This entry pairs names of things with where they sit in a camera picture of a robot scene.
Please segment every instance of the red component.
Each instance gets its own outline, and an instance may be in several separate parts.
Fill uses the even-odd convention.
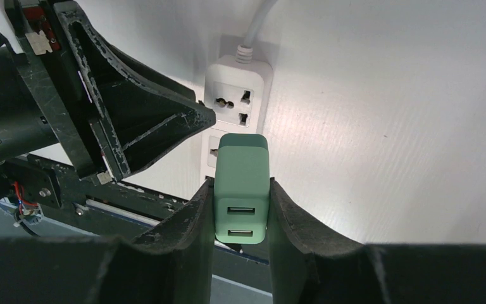
[[[49,40],[49,45],[53,51],[60,49],[60,44],[57,41],[55,33],[51,29],[51,24],[49,24],[49,21],[47,20],[46,13],[40,6],[24,8],[23,14],[33,31],[43,31],[46,34],[46,37]]]

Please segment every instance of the electrical socket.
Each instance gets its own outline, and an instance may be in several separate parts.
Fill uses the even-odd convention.
[[[202,132],[201,182],[215,176],[217,157],[211,150],[224,134],[262,133],[272,82],[273,69],[263,61],[239,63],[225,55],[208,67],[204,104],[215,111],[217,123]]]

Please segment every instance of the black cylinder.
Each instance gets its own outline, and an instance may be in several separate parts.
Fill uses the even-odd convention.
[[[47,120],[0,49],[0,162],[57,143]]]

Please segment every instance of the cable strain relief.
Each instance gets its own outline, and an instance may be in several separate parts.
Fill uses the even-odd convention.
[[[239,63],[248,64],[252,61],[252,48],[243,45],[237,46],[235,60]]]

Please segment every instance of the power strip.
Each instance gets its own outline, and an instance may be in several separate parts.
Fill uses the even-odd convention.
[[[262,133],[272,82],[273,69],[263,61],[225,55],[209,66],[204,104],[215,111],[217,123],[202,132],[201,182],[207,176],[215,176],[222,135]]]

